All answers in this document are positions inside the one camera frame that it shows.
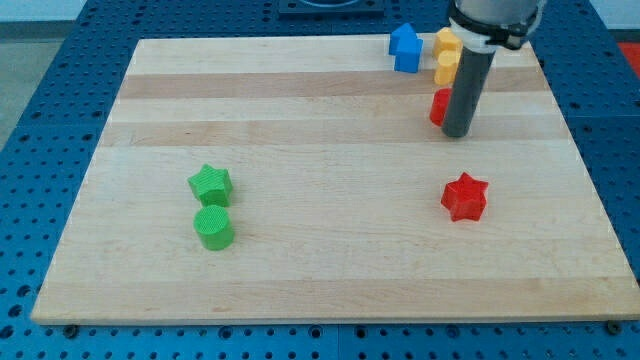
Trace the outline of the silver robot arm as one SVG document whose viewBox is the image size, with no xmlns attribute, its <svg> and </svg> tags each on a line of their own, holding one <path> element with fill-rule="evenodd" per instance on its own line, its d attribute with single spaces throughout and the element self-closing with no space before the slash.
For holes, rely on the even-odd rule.
<svg viewBox="0 0 640 360">
<path fill-rule="evenodd" d="M 538 28 L 546 0 L 451 0 L 451 31 L 466 49 L 488 54 L 519 50 Z"/>
</svg>

